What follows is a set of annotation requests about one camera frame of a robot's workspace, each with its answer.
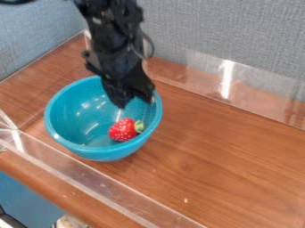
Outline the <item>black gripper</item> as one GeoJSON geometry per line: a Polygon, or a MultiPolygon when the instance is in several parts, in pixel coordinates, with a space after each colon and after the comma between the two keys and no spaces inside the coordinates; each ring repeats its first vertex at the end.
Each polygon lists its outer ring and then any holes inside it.
{"type": "Polygon", "coordinates": [[[134,95],[151,103],[155,85],[143,70],[146,50],[142,44],[101,52],[84,50],[81,57],[87,70],[101,78],[108,99],[119,109],[126,107],[134,95]]]}

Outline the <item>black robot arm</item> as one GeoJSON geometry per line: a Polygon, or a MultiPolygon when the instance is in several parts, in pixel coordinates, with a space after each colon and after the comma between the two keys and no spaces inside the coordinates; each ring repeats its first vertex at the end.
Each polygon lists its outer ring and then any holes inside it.
{"type": "Polygon", "coordinates": [[[143,70],[144,42],[154,45],[143,32],[143,8],[136,0],[72,0],[84,18],[91,47],[81,52],[85,68],[101,79],[112,104],[123,109],[134,97],[151,103],[155,85],[143,70]]]}

